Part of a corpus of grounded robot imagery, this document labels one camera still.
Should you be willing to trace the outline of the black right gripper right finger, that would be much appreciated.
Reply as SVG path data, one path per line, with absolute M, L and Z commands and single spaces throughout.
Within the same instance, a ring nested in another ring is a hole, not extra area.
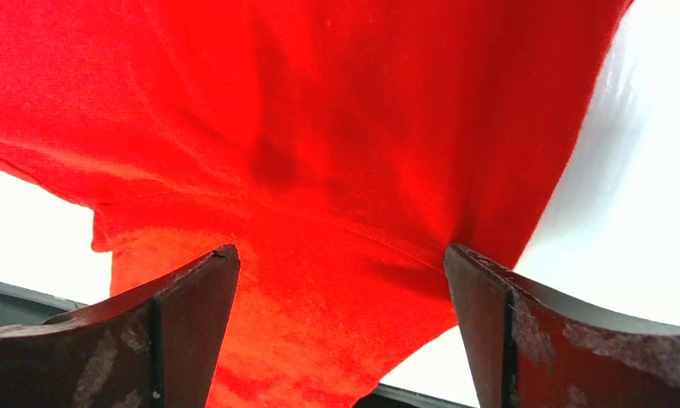
M 680 407 L 680 326 L 618 313 L 462 245 L 444 259 L 483 407 Z

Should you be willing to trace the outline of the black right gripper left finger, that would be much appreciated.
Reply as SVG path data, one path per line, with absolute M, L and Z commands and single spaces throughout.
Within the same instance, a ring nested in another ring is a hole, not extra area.
M 34 326 L 0 326 L 0 407 L 203 407 L 240 272 L 235 246 Z

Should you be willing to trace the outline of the red t shirt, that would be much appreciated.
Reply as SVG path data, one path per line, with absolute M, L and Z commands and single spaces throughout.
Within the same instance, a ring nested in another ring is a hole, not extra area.
M 112 293 L 224 243 L 211 407 L 349 407 L 514 266 L 627 1 L 0 1 L 0 170 L 93 211 Z

